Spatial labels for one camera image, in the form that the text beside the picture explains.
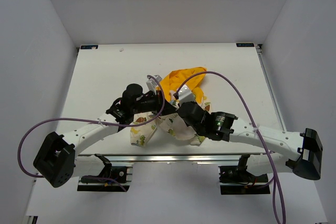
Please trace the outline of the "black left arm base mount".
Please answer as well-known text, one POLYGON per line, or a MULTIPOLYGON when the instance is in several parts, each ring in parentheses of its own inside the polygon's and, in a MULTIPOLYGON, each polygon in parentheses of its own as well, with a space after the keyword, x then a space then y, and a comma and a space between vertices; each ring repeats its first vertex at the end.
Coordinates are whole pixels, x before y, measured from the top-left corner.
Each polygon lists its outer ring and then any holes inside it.
POLYGON ((77 191, 126 193, 129 190, 132 164, 113 162, 101 154, 78 156, 75 161, 73 176, 79 178, 77 191))

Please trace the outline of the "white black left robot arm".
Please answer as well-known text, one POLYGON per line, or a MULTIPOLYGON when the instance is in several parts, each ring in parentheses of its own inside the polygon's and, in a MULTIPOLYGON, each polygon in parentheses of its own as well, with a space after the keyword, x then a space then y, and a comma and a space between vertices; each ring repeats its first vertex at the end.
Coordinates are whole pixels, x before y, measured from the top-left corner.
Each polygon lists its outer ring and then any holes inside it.
POLYGON ((58 188, 72 177, 90 176, 104 182, 110 178, 111 163, 101 154, 80 156, 85 149, 107 136, 122 131, 134 121, 136 114, 152 112, 169 115, 176 107, 163 98, 163 92, 148 91, 130 84, 120 98, 98 118, 97 123, 64 134, 49 133, 34 159, 33 166, 54 187, 58 188))

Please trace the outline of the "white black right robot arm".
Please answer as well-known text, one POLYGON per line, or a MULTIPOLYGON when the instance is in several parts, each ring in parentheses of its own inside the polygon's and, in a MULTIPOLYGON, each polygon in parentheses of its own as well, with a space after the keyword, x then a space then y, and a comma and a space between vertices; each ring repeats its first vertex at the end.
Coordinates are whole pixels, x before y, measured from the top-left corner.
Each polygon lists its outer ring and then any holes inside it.
POLYGON ((293 172, 308 180, 321 178, 323 146, 316 130, 300 133, 254 127, 230 113, 209 113, 196 102, 183 103, 177 113, 198 135, 210 140, 267 147, 278 172, 293 172))

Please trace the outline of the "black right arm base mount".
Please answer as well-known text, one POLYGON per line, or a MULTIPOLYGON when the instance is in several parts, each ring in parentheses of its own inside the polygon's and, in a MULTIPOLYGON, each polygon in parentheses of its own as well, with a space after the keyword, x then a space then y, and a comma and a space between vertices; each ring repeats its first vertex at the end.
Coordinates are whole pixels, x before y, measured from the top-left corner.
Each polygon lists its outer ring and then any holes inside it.
POLYGON ((267 174, 252 175, 247 171, 249 154, 242 155, 235 166, 219 167, 219 185, 221 195, 268 195, 269 185, 267 174))

